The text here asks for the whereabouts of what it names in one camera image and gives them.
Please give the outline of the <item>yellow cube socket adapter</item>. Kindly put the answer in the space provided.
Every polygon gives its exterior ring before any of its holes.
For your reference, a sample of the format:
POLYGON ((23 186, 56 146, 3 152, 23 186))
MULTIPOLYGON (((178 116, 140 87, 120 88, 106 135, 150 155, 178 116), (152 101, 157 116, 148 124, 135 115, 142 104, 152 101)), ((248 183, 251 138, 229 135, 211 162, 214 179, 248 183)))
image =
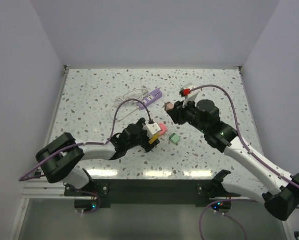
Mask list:
POLYGON ((160 133, 155 134, 149 141, 149 144, 152 145, 154 144, 155 141, 157 141, 160 138, 160 133))

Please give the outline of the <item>brown plug adapter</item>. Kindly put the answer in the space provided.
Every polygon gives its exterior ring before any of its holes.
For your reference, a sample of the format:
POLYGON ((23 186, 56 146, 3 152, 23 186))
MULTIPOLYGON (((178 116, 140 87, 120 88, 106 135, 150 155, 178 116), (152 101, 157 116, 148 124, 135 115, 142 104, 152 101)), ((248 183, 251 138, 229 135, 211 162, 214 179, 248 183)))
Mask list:
POLYGON ((174 104, 171 103, 171 102, 167 102, 165 105, 164 105, 164 110, 169 113, 169 112, 172 112, 173 109, 174 109, 174 104))

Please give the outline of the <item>pink plug adapter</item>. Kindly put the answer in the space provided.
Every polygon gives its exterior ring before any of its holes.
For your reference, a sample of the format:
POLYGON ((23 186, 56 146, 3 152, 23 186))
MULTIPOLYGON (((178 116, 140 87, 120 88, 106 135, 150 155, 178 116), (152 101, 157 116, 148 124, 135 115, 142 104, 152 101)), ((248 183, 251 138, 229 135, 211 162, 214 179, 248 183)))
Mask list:
POLYGON ((168 128, 166 127, 166 125, 165 125, 164 123, 159 123, 158 125, 159 125, 159 127, 160 127, 159 135, 160 135, 160 136, 163 136, 164 134, 167 133, 168 128))

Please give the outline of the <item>green plug adapter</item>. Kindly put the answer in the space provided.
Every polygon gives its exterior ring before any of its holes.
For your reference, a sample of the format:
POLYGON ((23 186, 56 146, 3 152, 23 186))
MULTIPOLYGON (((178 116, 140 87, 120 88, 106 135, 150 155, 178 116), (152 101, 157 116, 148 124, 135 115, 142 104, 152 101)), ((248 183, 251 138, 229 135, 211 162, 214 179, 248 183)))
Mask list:
POLYGON ((177 145, 180 142, 181 137, 176 133, 172 133, 168 139, 172 144, 177 145))

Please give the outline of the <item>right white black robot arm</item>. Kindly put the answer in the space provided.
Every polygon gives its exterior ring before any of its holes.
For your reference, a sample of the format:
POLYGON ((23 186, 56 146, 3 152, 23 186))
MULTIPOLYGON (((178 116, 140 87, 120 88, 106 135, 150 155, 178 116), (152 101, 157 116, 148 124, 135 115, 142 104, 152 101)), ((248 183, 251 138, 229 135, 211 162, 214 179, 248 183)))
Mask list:
POLYGON ((212 148, 232 158, 260 182, 252 187, 244 180, 231 180, 230 172, 221 171, 212 184, 215 195, 233 193, 264 205, 275 218, 286 221, 299 207, 299 173, 291 174, 261 155, 240 138, 239 132, 221 121, 220 110, 211 100, 166 103, 166 113, 177 125, 189 124, 204 135, 212 148))

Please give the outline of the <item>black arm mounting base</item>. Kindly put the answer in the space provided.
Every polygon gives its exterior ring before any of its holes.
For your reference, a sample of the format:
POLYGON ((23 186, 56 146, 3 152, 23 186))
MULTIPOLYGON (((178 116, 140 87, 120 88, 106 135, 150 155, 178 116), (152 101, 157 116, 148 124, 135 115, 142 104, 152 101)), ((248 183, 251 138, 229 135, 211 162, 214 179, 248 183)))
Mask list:
POLYGON ((233 196, 213 180, 99 179, 84 191, 100 197, 100 207, 111 205, 194 205, 205 207, 215 198, 233 196))

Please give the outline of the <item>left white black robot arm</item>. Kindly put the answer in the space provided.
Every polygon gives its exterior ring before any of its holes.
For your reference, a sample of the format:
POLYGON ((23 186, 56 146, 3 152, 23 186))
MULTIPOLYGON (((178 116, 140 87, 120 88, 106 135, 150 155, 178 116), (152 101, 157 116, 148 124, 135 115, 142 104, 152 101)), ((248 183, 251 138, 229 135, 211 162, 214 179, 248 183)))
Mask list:
POLYGON ((78 141, 66 132, 40 150, 35 158, 50 184, 63 182, 81 196, 88 196, 94 181, 87 170, 77 168, 79 162, 119 160, 136 147, 148 153, 160 143, 160 132, 158 123, 146 123, 144 118, 113 135, 107 143, 78 141))

